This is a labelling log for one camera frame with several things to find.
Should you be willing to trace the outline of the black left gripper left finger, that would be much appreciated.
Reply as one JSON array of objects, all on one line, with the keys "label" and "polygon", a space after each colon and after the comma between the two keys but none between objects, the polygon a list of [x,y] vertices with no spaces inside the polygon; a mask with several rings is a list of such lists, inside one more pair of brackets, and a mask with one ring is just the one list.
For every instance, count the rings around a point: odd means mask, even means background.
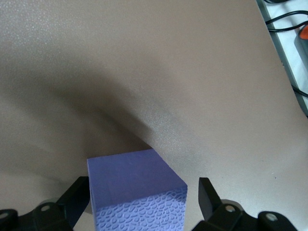
[{"label": "black left gripper left finger", "polygon": [[2,231],[72,231],[90,202],[89,177],[79,177],[56,202],[45,202],[20,216],[0,211]]}]

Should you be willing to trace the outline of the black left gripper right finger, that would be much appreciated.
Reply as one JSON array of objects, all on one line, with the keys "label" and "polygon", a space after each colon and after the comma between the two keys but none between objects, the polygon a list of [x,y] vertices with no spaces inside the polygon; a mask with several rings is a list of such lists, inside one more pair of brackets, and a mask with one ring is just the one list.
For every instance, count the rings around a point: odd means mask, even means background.
[{"label": "black left gripper right finger", "polygon": [[262,211],[252,217],[233,201],[222,201],[209,178],[200,178],[198,203],[204,219],[194,231],[295,231],[284,215]]}]

